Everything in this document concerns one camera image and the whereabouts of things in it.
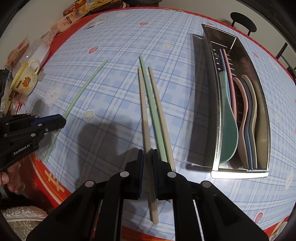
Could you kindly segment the person's left hand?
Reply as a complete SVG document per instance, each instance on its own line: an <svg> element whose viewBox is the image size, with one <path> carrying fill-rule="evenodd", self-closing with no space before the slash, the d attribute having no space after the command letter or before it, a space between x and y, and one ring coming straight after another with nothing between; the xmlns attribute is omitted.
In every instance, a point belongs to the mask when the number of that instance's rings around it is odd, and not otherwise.
<svg viewBox="0 0 296 241"><path fill-rule="evenodd" d="M14 163L6 172L1 172L1 187L7 185L10 192L21 193L25 189L25 184L20 177L20 162Z"/></svg>

